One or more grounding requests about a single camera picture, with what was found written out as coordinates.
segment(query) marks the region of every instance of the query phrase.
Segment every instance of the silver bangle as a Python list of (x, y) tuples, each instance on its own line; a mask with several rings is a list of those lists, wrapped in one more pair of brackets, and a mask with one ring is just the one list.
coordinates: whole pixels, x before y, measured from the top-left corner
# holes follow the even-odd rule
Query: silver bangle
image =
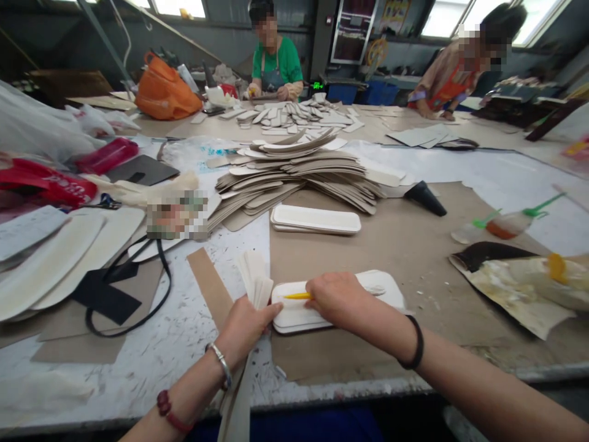
[(231, 384), (233, 383), (233, 379), (231, 377), (231, 372), (229, 370), (229, 366), (225, 362), (225, 356), (223, 356), (223, 353), (221, 353), (219, 351), (219, 349), (217, 348), (217, 346), (214, 343), (208, 343), (204, 348), (204, 352), (206, 353), (207, 351), (209, 351), (210, 348), (213, 349), (213, 351), (217, 355), (217, 358), (219, 359), (219, 362), (223, 366), (223, 371), (225, 372), (225, 382), (221, 386), (221, 389), (223, 391), (227, 391), (231, 388)]

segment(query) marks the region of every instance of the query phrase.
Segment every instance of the window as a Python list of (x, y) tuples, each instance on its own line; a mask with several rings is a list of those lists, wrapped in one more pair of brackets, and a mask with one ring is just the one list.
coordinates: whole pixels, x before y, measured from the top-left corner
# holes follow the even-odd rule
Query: window
[(141, 6), (144, 7), (145, 9), (149, 9), (151, 8), (151, 6), (149, 6), (149, 0), (129, 0), (131, 3), (133, 3), (135, 6)]
[(513, 41), (516, 46), (533, 45), (571, 0), (436, 0), (422, 35), (450, 38), (461, 31), (474, 31), (477, 25), (502, 3), (522, 4), (528, 18)]
[(468, 4), (469, 0), (437, 0), (429, 13), (422, 35), (452, 37)]
[(544, 25), (556, 18), (564, 7), (569, 4), (562, 0), (523, 0), (522, 4), (528, 11), (528, 18), (522, 26), (522, 30), (514, 39), (514, 45), (527, 46), (532, 40), (542, 35)]
[[(78, 0), (56, 0), (56, 1), (69, 1), (69, 2), (74, 2), (74, 3), (78, 3)], [(96, 3), (97, 0), (86, 0), (86, 3)]]
[(180, 8), (186, 9), (194, 18), (205, 18), (202, 0), (153, 0), (159, 14), (180, 15)]

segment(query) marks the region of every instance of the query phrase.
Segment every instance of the orange liquid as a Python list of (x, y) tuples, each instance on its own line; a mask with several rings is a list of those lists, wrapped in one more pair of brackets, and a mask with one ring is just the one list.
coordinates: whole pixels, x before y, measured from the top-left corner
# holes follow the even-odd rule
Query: orange liquid
[(491, 221), (487, 224), (487, 230), (501, 239), (512, 239), (517, 236), (516, 234), (511, 233), (509, 230), (502, 229), (497, 224), (495, 224), (493, 221)]

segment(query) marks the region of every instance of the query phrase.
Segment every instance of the blue bin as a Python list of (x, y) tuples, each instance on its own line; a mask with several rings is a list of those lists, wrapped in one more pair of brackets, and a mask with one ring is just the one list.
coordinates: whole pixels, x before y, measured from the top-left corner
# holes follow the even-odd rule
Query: blue bin
[(327, 99), (329, 101), (341, 101), (344, 104), (353, 104), (356, 99), (357, 86), (351, 85), (329, 85)]
[(360, 103), (371, 106), (392, 106), (398, 92), (399, 88), (395, 85), (381, 81), (369, 81)]

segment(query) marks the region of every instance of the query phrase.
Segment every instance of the hair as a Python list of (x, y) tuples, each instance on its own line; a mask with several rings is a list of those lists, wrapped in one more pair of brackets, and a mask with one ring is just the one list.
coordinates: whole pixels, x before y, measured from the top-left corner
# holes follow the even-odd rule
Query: hair
[(274, 2), (272, 0), (250, 0), (247, 11), (252, 24), (256, 26), (268, 17), (274, 16)]
[(483, 43), (487, 47), (504, 48), (515, 38), (527, 16), (528, 12), (522, 5), (500, 4), (480, 23)]

